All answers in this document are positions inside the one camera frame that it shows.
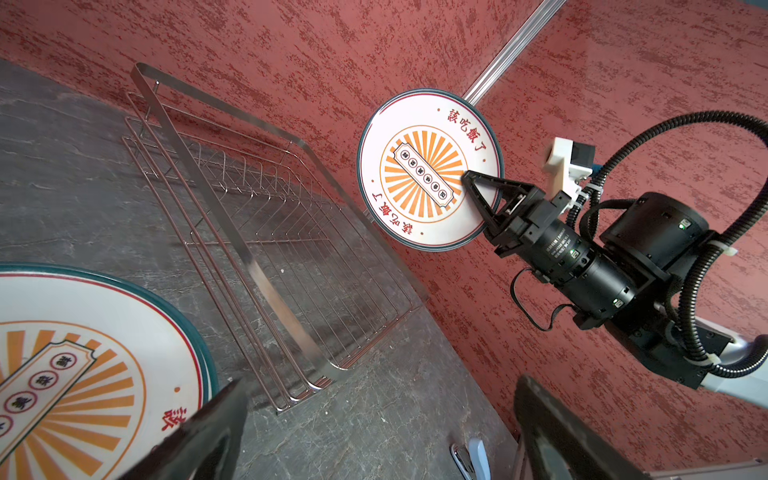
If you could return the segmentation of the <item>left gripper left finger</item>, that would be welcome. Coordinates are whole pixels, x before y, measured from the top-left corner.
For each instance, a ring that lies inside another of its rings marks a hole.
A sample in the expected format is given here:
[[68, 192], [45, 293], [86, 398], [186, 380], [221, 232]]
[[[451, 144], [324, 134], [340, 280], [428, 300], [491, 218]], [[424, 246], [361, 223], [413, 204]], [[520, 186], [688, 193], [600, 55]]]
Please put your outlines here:
[[247, 388], [235, 379], [122, 477], [232, 479], [247, 415]]

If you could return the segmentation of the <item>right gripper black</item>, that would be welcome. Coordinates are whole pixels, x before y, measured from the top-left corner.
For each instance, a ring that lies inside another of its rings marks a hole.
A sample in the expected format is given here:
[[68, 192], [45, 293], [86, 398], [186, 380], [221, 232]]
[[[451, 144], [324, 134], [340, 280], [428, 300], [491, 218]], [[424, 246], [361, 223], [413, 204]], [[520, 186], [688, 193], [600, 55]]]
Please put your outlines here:
[[570, 204], [570, 196], [563, 191], [547, 199], [532, 184], [479, 171], [464, 172], [461, 184], [481, 216], [494, 253], [501, 258], [532, 247]]

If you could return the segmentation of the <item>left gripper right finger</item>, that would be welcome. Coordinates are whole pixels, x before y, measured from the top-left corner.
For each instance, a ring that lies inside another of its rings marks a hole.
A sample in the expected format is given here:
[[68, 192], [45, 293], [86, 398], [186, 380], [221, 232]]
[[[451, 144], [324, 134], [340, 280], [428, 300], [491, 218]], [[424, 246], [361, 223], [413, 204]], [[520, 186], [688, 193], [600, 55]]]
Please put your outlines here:
[[534, 479], [648, 477], [530, 376], [517, 381], [514, 412]]

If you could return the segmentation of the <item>orange striped plate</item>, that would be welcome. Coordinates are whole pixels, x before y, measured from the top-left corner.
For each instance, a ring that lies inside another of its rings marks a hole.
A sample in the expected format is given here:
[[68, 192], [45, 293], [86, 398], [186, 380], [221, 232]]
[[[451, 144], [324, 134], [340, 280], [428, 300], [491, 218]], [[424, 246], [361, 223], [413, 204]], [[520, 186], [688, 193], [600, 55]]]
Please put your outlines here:
[[416, 89], [380, 107], [357, 151], [357, 180], [376, 225], [415, 250], [445, 252], [478, 237], [483, 219], [465, 192], [467, 171], [504, 176], [495, 133], [465, 100]]
[[1, 475], [115, 479], [218, 392], [195, 326], [159, 295], [74, 267], [1, 267]]

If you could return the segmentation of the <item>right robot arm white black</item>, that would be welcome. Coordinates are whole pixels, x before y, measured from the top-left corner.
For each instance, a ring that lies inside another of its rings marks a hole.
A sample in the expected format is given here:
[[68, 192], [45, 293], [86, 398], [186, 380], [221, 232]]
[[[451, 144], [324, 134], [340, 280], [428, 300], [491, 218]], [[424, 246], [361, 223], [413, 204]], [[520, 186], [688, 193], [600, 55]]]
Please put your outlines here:
[[686, 346], [682, 317], [685, 276], [715, 232], [686, 205], [659, 193], [607, 200], [589, 209], [578, 226], [558, 217], [568, 203], [531, 185], [467, 171], [461, 182], [479, 211], [500, 257], [522, 259], [541, 283], [567, 299], [581, 330], [605, 327], [651, 372], [683, 384], [767, 404], [767, 367], [740, 378], [718, 377], [708, 366], [741, 367], [756, 358], [762, 338], [749, 342], [714, 322], [696, 318], [708, 357]]

